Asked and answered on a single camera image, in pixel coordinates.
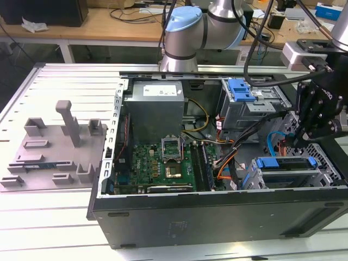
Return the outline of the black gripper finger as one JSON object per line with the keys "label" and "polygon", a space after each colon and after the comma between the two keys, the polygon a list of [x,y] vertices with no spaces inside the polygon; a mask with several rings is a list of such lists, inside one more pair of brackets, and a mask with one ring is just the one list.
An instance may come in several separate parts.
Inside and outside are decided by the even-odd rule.
{"label": "black gripper finger", "polygon": [[339,121],[327,121],[312,126],[300,125],[295,132],[295,147],[306,147],[308,143],[340,133],[341,124]]}
{"label": "black gripper finger", "polygon": [[304,144],[304,134],[310,126],[310,109],[312,108],[313,87],[311,83],[299,82],[296,93],[295,114],[298,116],[298,127],[294,134],[293,146]]}

